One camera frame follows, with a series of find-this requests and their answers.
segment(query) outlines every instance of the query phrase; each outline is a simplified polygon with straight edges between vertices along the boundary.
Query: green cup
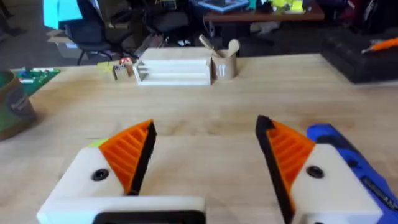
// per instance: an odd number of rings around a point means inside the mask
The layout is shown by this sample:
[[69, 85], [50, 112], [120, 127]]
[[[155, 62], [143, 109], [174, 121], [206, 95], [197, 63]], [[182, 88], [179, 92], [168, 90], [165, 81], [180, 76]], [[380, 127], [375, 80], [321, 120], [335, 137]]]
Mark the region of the green cup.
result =
[[36, 120], [35, 111], [19, 79], [0, 71], [0, 141], [11, 138]]

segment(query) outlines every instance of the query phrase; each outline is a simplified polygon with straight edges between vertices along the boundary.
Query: orange pen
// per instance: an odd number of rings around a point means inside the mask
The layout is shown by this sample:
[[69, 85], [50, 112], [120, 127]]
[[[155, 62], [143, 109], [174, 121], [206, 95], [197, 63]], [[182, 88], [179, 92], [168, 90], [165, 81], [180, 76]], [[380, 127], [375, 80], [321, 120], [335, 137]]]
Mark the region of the orange pen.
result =
[[389, 39], [378, 44], [374, 44], [367, 49], [362, 50], [362, 54], [366, 52], [375, 52], [378, 50], [388, 49], [390, 47], [398, 46], [398, 38]]

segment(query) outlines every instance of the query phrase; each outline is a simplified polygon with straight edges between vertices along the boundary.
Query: orange gripper pad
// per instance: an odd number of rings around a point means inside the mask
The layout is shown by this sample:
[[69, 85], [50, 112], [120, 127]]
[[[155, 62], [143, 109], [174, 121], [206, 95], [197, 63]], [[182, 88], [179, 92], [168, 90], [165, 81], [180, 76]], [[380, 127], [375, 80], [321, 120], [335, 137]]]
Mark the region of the orange gripper pad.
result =
[[153, 126], [153, 120], [132, 126], [99, 146], [105, 159], [122, 184], [125, 194], [137, 193], [141, 187], [142, 179], [139, 180], [136, 187], [134, 187], [133, 180], [136, 175], [143, 178], [147, 161], [153, 151], [154, 140], [150, 147], [151, 149], [146, 149], [145, 147], [146, 139], [150, 134], [150, 125]]
[[283, 124], [272, 121], [274, 129], [266, 131], [286, 191], [290, 188], [315, 147], [309, 138]]

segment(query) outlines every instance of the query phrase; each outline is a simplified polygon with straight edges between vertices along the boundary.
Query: wooden tabletop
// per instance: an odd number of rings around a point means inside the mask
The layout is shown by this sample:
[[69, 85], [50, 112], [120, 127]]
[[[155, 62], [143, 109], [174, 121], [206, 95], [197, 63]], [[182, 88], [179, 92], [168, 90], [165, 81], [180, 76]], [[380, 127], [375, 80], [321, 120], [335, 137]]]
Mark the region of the wooden tabletop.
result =
[[266, 21], [322, 21], [325, 14], [319, 4], [312, 0], [305, 6], [304, 13], [265, 13], [259, 11], [229, 12], [225, 14], [208, 12], [203, 19], [207, 22], [266, 22]]
[[398, 87], [354, 86], [319, 55], [239, 59], [240, 74], [212, 86], [109, 83], [69, 68], [31, 97], [33, 128], [0, 143], [0, 223], [35, 214], [77, 152], [154, 119], [158, 132], [143, 195], [206, 198], [208, 223], [282, 224], [257, 115], [301, 133], [331, 123], [398, 193]]

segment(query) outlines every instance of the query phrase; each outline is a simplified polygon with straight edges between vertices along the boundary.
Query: blue object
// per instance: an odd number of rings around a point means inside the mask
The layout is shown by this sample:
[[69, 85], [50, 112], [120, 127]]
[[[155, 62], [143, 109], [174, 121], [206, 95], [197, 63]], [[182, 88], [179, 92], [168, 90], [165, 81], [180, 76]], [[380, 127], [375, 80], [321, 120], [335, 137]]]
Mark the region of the blue object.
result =
[[343, 135], [330, 124], [314, 124], [307, 129], [307, 137], [316, 143], [331, 144], [337, 149], [383, 211], [383, 216], [377, 224], [398, 223], [398, 200], [386, 180]]
[[199, 1], [198, 5], [220, 12], [225, 13], [232, 11], [234, 9], [239, 9], [241, 7], [247, 6], [249, 0], [203, 0]]
[[77, 0], [43, 0], [44, 25], [59, 29], [59, 23], [82, 19]]

